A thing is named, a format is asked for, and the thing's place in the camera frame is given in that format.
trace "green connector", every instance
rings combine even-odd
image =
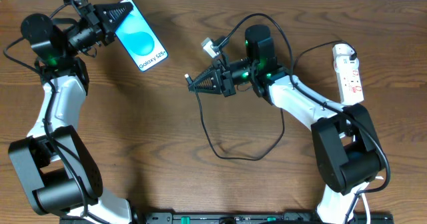
[[[181,217],[181,224],[189,224],[189,217]]]

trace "blue phone wallpaper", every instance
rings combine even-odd
[[[149,27],[132,0],[133,10],[119,26],[115,34],[130,54],[139,70],[146,71],[167,57],[165,48]]]

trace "green led light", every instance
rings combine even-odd
[[[266,64],[267,64],[267,59],[261,58],[260,64],[258,64],[258,66],[257,66],[258,71],[261,71],[262,69],[264,69],[264,67],[266,67]]]
[[[50,65],[50,66],[56,66],[56,65],[58,65],[58,63],[56,62],[55,59],[49,59],[49,60],[47,60],[47,64]]]

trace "black mounting base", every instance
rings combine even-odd
[[[366,215],[355,214],[351,224],[365,224]],[[271,214],[172,214],[149,213],[145,215],[145,224],[260,224],[273,223],[322,223],[318,216],[310,211],[287,211]],[[64,219],[60,224],[90,224],[86,220]],[[394,224],[393,215],[386,213],[371,213],[371,224]]]

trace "black cable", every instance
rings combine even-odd
[[[62,6],[58,7],[56,10],[52,12],[52,14],[49,16],[50,19],[52,19],[58,12],[60,12],[64,7],[68,6],[67,4],[63,4]]]
[[[295,89],[297,89],[300,93],[302,93],[303,95],[305,95],[307,98],[311,99],[312,101],[314,101],[315,103],[317,103],[317,104],[321,105],[322,107],[327,108],[327,109],[329,109],[329,110],[331,110],[331,111],[333,111],[333,112],[337,113],[337,115],[339,115],[339,116],[341,116],[341,117],[343,117],[343,118],[347,119],[347,120],[348,120],[352,125],[354,125],[355,127],[359,128],[359,130],[360,130],[361,132],[365,133],[365,134],[368,136],[368,138],[373,142],[373,144],[375,145],[375,148],[376,148],[376,149],[377,149],[377,151],[379,152],[379,154],[380,154],[381,158],[384,160],[384,166],[385,166],[385,169],[386,169],[386,178],[385,178],[385,180],[384,180],[383,184],[382,184],[381,186],[377,187],[377,188],[368,189],[368,190],[359,190],[359,191],[357,191],[357,192],[355,193],[354,198],[353,198],[353,200],[352,200],[352,204],[350,205],[350,208],[348,209],[348,212],[346,213],[346,220],[345,220],[345,222],[344,222],[344,223],[347,223],[347,222],[348,222],[348,217],[350,216],[350,213],[352,212],[352,210],[353,210],[353,209],[354,209],[354,207],[356,206],[356,203],[357,203],[357,200],[358,200],[359,196],[360,196],[362,193],[374,193],[374,192],[378,192],[378,191],[382,191],[382,190],[384,190],[384,189],[388,186],[388,184],[389,184],[389,182],[390,182],[390,179],[391,179],[391,170],[390,170],[390,164],[389,164],[389,162],[388,162],[388,160],[387,160],[387,156],[384,154],[384,152],[383,152],[382,148],[379,146],[379,144],[377,143],[377,141],[375,140],[375,138],[373,138],[373,136],[371,135],[371,133],[369,133],[369,131],[367,130],[367,128],[365,128],[365,126],[363,126],[363,125],[362,125],[360,122],[358,122],[357,120],[355,120],[355,119],[351,118],[349,115],[347,115],[347,114],[343,113],[342,111],[337,110],[337,109],[335,109],[335,108],[333,108],[333,107],[330,107],[326,102],[325,102],[325,103],[323,103],[323,102],[321,102],[321,101],[317,100],[316,98],[312,97],[310,94],[308,94],[308,93],[306,93],[305,91],[303,91],[300,87],[298,87],[298,84],[297,84],[297,83],[295,83],[295,81],[294,81],[294,79],[293,79],[293,77],[292,77],[292,76],[293,76],[293,74],[294,74],[295,66],[298,64],[298,61],[299,61],[299,59],[302,57],[302,55],[303,55],[303,54],[305,54],[305,53],[307,53],[308,51],[311,51],[311,50],[313,50],[313,49],[315,49],[315,48],[323,47],[323,46],[325,46],[325,45],[329,45],[329,44],[333,44],[333,43],[345,43],[345,44],[348,44],[348,43],[346,43],[345,41],[331,41],[331,42],[329,42],[329,43],[324,43],[324,44],[321,44],[321,45],[318,45],[318,46],[312,47],[312,48],[310,48],[310,49],[308,49],[308,50],[306,50],[306,51],[303,51],[303,52],[302,52],[300,55],[298,55],[298,57],[296,58],[296,62],[295,62],[295,63],[291,63],[291,69],[290,69],[290,81],[291,81],[291,83],[292,83],[292,86],[293,86]]]
[[[290,48],[291,47],[291,45],[290,45],[290,43],[289,43],[289,41],[288,41],[288,38],[286,37],[286,34],[285,34],[285,32],[282,30],[282,28],[279,26],[279,24],[278,23],[276,23],[276,21],[274,21],[269,15],[266,15],[266,14],[264,14],[264,13],[254,13],[254,14],[251,14],[251,15],[248,15],[247,17],[245,17],[245,18],[243,18],[235,27],[234,27],[234,29],[232,30],[232,31],[230,31],[230,33],[227,35],[227,37],[218,45],[218,48],[219,49],[222,49],[225,45],[226,45],[226,43],[228,43],[228,41],[230,40],[230,37],[236,32],[236,30],[240,27],[240,25],[243,23],[243,22],[245,22],[246,20],[248,20],[249,18],[251,18],[251,17],[255,17],[255,16],[260,16],[260,17],[265,17],[265,18],[267,18],[268,20],[270,20],[275,26],[276,26],[276,28],[278,29],[278,31],[280,32],[280,34],[282,35],[282,37],[284,38],[284,40],[285,40],[285,42],[286,42],[286,45],[288,46],[288,51],[289,51],[289,58],[290,58],[290,61],[291,61],[291,63],[293,63],[294,62],[294,59],[293,59],[293,56],[292,56],[292,49]]]
[[[90,217],[90,218],[92,218],[94,221],[99,222],[100,224],[109,224],[109,222],[108,222],[108,221],[104,221],[104,220],[102,220],[101,218],[99,218],[99,217],[95,216],[95,215],[94,215],[94,214],[92,214],[92,213],[88,213],[88,214],[87,214],[87,216],[88,216],[88,217]]]
[[[54,15],[56,15],[60,10],[62,10],[66,5],[62,5],[60,6],[58,9],[56,9],[49,17],[52,18]],[[19,61],[13,57],[11,57],[8,53],[7,50],[10,49],[12,46],[18,44],[19,42],[21,42],[22,40],[24,40],[23,37],[18,38],[16,41],[12,42],[11,44],[9,44],[6,48],[4,48],[3,50],[3,54],[6,56],[6,58],[8,58],[9,60],[16,62],[18,64],[20,64],[21,66],[31,70],[32,72],[38,74],[42,79],[44,79],[46,81],[46,83],[49,84],[49,86],[51,87],[51,98],[49,99],[49,102],[47,104],[47,108],[46,108],[46,112],[45,112],[45,118],[43,119],[43,125],[44,125],[44,130],[45,130],[45,134],[46,134],[46,138],[47,140],[50,142],[52,148],[54,149],[54,151],[56,152],[56,154],[58,154],[59,158],[61,158],[64,166],[69,170],[71,176],[73,177],[74,181],[77,184],[77,188],[79,189],[79,192],[81,193],[81,198],[82,198],[82,202],[83,202],[83,212],[81,213],[80,217],[86,217],[88,215],[88,207],[87,207],[87,197],[86,194],[84,192],[83,189],[83,184],[81,183],[80,178],[77,176],[75,170],[73,169],[73,167],[70,165],[70,163],[68,162],[68,160],[65,158],[64,154],[62,153],[62,151],[58,148],[58,142],[52,138],[50,132],[49,132],[49,128],[48,126],[50,125],[50,122],[48,120],[50,120],[50,112],[52,109],[52,105],[53,102],[55,100],[55,96],[56,96],[56,87],[55,85],[51,82],[51,80],[49,80],[48,77],[44,76],[40,71],[36,70],[36,68],[31,67],[27,64],[25,64],[22,61]]]
[[[238,84],[238,86],[237,86],[237,90],[238,90],[238,91],[241,91],[241,92],[248,91],[248,90],[250,90],[250,89],[254,88],[254,86],[252,86],[252,85],[251,85],[251,86],[249,86],[248,88],[246,88],[246,89],[244,89],[244,90],[240,90],[240,89],[239,89],[239,86],[240,86],[240,85],[241,85],[241,84]]]
[[[209,134],[207,134],[207,130],[206,130],[206,126],[205,126],[205,121],[203,119],[203,109],[201,108],[201,102],[200,102],[199,93],[197,92],[197,89],[194,89],[194,93],[195,93],[195,96],[197,97],[197,102],[199,103],[201,126],[203,127],[203,130],[205,131],[207,142],[209,143],[209,146],[211,147],[211,149],[212,149],[213,153],[215,154],[215,156],[217,156],[220,159],[224,159],[224,160],[259,161],[259,160],[263,159],[272,149],[274,149],[274,147],[276,147],[276,145],[279,143],[280,139],[282,139],[283,134],[285,133],[285,119],[284,119],[284,116],[283,116],[283,110],[280,109],[280,115],[282,116],[282,133],[280,133],[279,138],[274,142],[274,144],[272,146],[270,146],[267,149],[267,151],[264,154],[262,154],[262,155],[260,155],[259,157],[256,157],[256,158],[222,157],[222,156],[220,156],[215,151],[215,148],[212,145],[211,139],[209,138]]]
[[[352,204],[351,204],[351,206],[350,206],[350,208],[349,208],[349,210],[348,210],[348,212],[347,212],[347,214],[346,214],[346,222],[347,222],[347,218],[348,218],[348,216],[350,215],[350,213],[351,213],[351,211],[352,211],[352,209],[354,208],[354,206],[356,205],[356,201],[357,201],[357,199],[358,199],[358,197],[360,196],[360,194],[362,194],[362,193],[373,193],[373,192],[378,192],[378,191],[381,191],[381,190],[383,190],[383,189],[385,189],[386,187],[387,187],[387,185],[389,184],[389,182],[390,182],[390,178],[391,178],[391,170],[390,170],[390,164],[389,164],[389,162],[388,162],[388,160],[387,160],[387,157],[386,157],[386,155],[384,154],[384,152],[383,152],[383,150],[381,149],[381,147],[379,146],[379,144],[376,142],[376,140],[372,137],[372,135],[368,132],[368,130],[365,128],[365,126],[363,126],[361,123],[359,123],[358,121],[356,121],[356,120],[354,120],[353,118],[351,118],[350,116],[348,116],[347,114],[345,114],[345,113],[343,113],[342,111],[340,111],[340,110],[337,110],[337,109],[335,109],[335,108],[333,108],[333,107],[330,107],[330,106],[328,106],[328,104],[327,103],[323,103],[323,102],[321,102],[321,101],[318,101],[316,98],[314,98],[314,97],[312,97],[310,94],[308,94],[308,93],[306,93],[305,91],[303,91],[303,90],[301,90],[301,88],[299,88],[298,87],[298,84],[297,83],[295,83],[294,82],[294,79],[293,79],[293,77],[292,77],[292,75],[294,74],[294,69],[295,69],[295,66],[298,64],[298,60],[301,58],[301,56],[303,55],[303,54],[305,54],[305,53],[307,53],[308,51],[311,51],[311,50],[313,50],[313,49],[315,49],[315,48],[318,48],[318,47],[322,47],[322,46],[325,46],[325,45],[329,45],[329,44],[333,44],[333,43],[345,43],[345,44],[347,44],[347,45],[349,45],[352,49],[353,49],[353,51],[354,51],[354,53],[353,54],[351,54],[351,56],[350,56],[350,59],[351,60],[354,60],[356,57],[357,57],[357,52],[356,52],[356,50],[349,44],[349,43],[347,43],[347,42],[345,42],[345,41],[332,41],[332,42],[329,42],[329,43],[325,43],[325,44],[321,44],[321,45],[318,45],[318,46],[316,46],[316,47],[312,47],[312,48],[310,48],[310,49],[308,49],[308,50],[306,50],[306,51],[303,51],[297,58],[296,58],[296,61],[294,62],[294,60],[293,60],[293,55],[292,55],[292,48],[291,48],[291,45],[289,44],[289,41],[288,41],[288,38],[286,37],[286,35],[285,35],[285,33],[283,32],[283,30],[282,30],[282,28],[270,17],[270,16],[268,16],[268,15],[266,15],[266,14],[263,14],[263,13],[254,13],[254,14],[251,14],[251,15],[248,15],[247,17],[245,17],[245,18],[243,18],[235,27],[234,27],[234,29],[230,32],[230,34],[228,34],[228,36],[218,45],[218,47],[219,47],[219,49],[222,49],[225,45],[226,45],[226,43],[230,40],[230,37],[236,32],[236,30],[239,28],[239,26],[244,22],[244,21],[246,21],[247,19],[249,19],[249,18],[251,18],[251,17],[254,17],[254,16],[262,16],[262,17],[265,17],[265,18],[267,18],[267,19],[269,19],[276,27],[277,27],[277,29],[279,30],[279,32],[280,32],[280,34],[282,35],[282,37],[284,38],[284,40],[285,40],[285,42],[286,42],[286,45],[287,45],[287,47],[288,47],[288,51],[289,51],[289,55],[290,55],[290,63],[291,63],[291,69],[290,69],[290,81],[291,81],[291,83],[292,83],[292,85],[293,85],[293,87],[294,88],[296,88],[300,93],[302,93],[303,95],[305,95],[307,98],[309,98],[309,99],[311,99],[312,101],[314,101],[314,102],[316,102],[317,104],[319,104],[319,105],[321,105],[321,106],[323,106],[324,108],[327,108],[327,109],[329,109],[329,110],[331,110],[331,111],[333,111],[333,112],[335,112],[335,113],[337,113],[337,115],[340,115],[341,117],[343,117],[343,118],[345,118],[345,119],[347,119],[351,124],[353,124],[354,126],[356,126],[357,128],[359,128],[359,130],[361,130],[362,132],[364,132],[367,136],[368,136],[368,138],[374,143],[374,145],[375,145],[375,148],[378,150],[378,152],[379,152],[379,154],[380,154],[380,156],[381,156],[381,158],[384,160],[384,165],[385,165],[385,169],[386,169],[386,179],[384,180],[384,183],[380,186],[380,187],[377,187],[377,188],[373,188],[373,189],[369,189],[369,190],[361,190],[361,191],[358,191],[358,192],[356,192],[356,194],[355,194],[355,196],[354,196],[354,198],[353,198],[353,201],[352,201]]]
[[[60,147],[62,150],[64,150],[66,153],[70,154],[70,156],[72,156],[78,163],[81,164],[80,158],[74,152],[72,152],[70,149],[60,144],[59,142],[56,142],[56,145]]]
[[[89,51],[90,51],[90,50],[92,50],[92,49],[95,49],[95,53],[94,53],[94,54],[89,54]],[[98,53],[98,51],[97,51],[96,47],[88,47],[88,48],[87,48],[87,50],[86,50],[86,51],[82,51],[82,53],[83,53],[85,56],[95,58],[95,57],[96,57],[96,55],[97,55],[97,53]]]
[[[355,49],[354,49],[354,47],[352,47],[348,42],[343,41],[343,40],[330,41],[330,42],[327,42],[327,43],[323,43],[323,44],[320,44],[320,45],[316,45],[315,47],[309,48],[309,49],[307,49],[307,50],[303,51],[301,54],[299,54],[299,55],[295,58],[294,69],[296,68],[296,65],[298,64],[298,61],[300,60],[300,58],[302,57],[302,55],[306,54],[307,52],[309,52],[309,51],[311,51],[311,50],[314,50],[314,49],[316,49],[316,48],[319,48],[319,47],[326,46],[326,45],[330,45],[330,44],[339,44],[339,43],[347,44],[347,45],[349,45],[349,46],[350,46],[350,48],[351,48],[351,49],[353,49],[353,52],[354,52],[354,53],[353,53],[353,54],[352,54],[352,56],[351,56],[351,57],[353,57],[353,59],[350,57],[350,59],[351,59],[351,60],[354,60],[354,59],[357,57],[357,52],[356,52],[356,50],[355,50]]]

